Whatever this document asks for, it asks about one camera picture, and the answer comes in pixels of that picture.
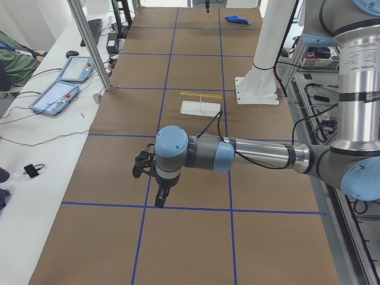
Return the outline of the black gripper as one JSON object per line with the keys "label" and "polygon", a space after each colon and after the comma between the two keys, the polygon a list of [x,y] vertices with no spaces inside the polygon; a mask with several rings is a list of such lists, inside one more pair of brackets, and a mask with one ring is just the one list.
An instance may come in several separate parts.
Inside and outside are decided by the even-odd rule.
{"label": "black gripper", "polygon": [[159,175],[156,175],[155,180],[159,185],[157,195],[155,198],[155,206],[163,208],[166,202],[166,198],[169,196],[171,187],[174,187],[179,182],[180,175],[174,178],[166,179]]}

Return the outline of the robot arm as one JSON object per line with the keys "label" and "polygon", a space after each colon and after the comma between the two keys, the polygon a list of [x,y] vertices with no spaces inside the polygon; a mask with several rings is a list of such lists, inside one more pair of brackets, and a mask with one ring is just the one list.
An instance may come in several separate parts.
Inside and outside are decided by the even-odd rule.
{"label": "robot arm", "polygon": [[163,207],[181,169],[227,172],[234,162],[294,169],[362,201],[379,198],[379,2],[308,1],[304,38],[309,45],[339,45],[337,137],[328,146],[273,144],[210,134],[189,136],[162,128],[154,174]]}

